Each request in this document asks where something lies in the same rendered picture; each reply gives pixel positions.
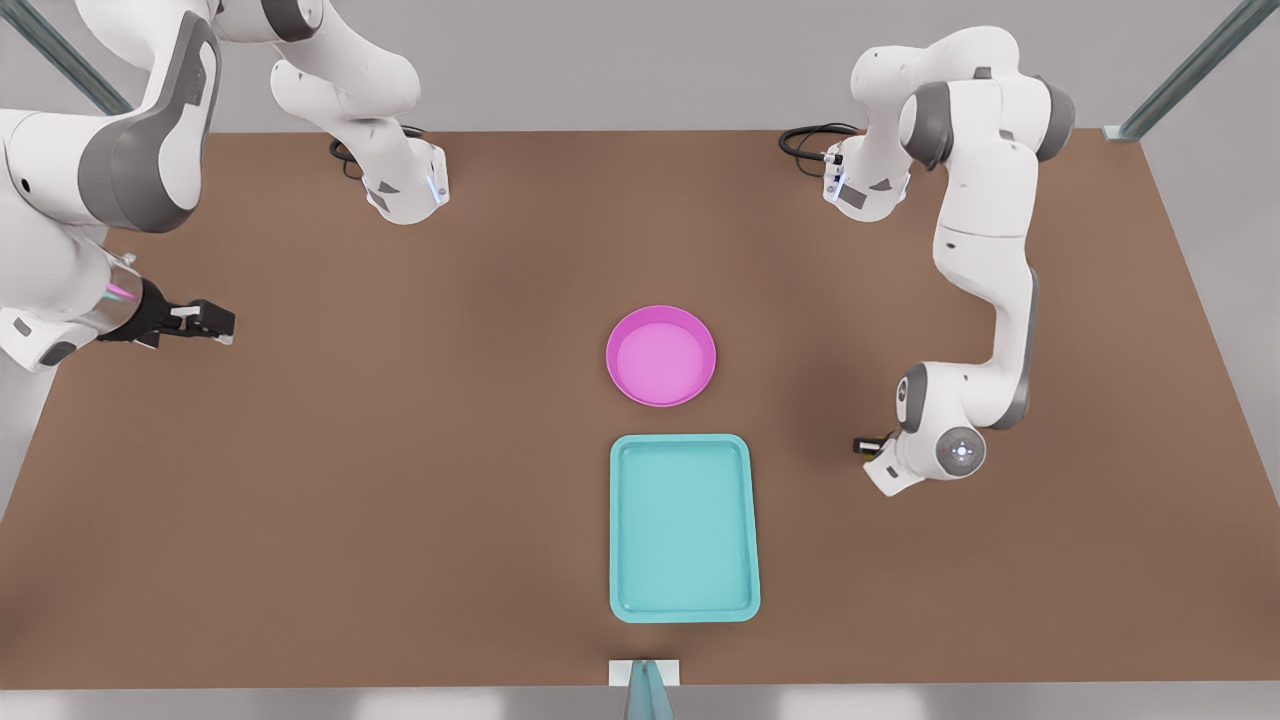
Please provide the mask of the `pink round plate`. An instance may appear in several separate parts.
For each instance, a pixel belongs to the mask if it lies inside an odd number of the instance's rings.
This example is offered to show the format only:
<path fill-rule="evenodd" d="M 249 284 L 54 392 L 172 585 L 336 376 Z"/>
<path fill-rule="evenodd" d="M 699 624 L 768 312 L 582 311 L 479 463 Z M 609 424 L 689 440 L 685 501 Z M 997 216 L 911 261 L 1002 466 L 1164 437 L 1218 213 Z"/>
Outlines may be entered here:
<path fill-rule="evenodd" d="M 605 343 L 605 368 L 614 387 L 650 407 L 673 407 L 696 397 L 709 384 L 716 364 L 708 327 L 669 305 L 631 311 Z"/>

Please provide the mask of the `silver frame post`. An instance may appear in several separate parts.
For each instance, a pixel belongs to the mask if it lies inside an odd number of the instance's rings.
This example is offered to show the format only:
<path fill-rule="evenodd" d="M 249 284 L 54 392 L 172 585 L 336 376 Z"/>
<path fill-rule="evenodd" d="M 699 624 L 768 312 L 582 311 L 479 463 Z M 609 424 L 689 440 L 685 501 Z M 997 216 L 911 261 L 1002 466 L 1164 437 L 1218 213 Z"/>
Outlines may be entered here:
<path fill-rule="evenodd" d="M 105 115 L 133 110 L 29 0 L 0 0 L 0 18 Z"/>
<path fill-rule="evenodd" d="M 611 660 L 609 687 L 626 687 L 623 720 L 676 720 L 668 687 L 680 685 L 676 659 Z"/>
<path fill-rule="evenodd" d="M 1230 14 L 1120 124 L 1105 126 L 1108 142 L 1144 138 L 1192 90 L 1280 9 L 1280 0 L 1240 0 Z"/>

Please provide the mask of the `teal rectangular tray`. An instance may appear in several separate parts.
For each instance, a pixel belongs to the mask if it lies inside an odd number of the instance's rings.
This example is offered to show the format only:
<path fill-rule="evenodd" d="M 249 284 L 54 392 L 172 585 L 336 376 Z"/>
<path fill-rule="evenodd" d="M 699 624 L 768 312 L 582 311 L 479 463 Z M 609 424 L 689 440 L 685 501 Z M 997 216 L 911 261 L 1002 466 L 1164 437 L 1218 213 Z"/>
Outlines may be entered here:
<path fill-rule="evenodd" d="M 735 434 L 631 434 L 609 460 L 609 600 L 630 624 L 745 623 L 762 605 L 753 474 Z"/>

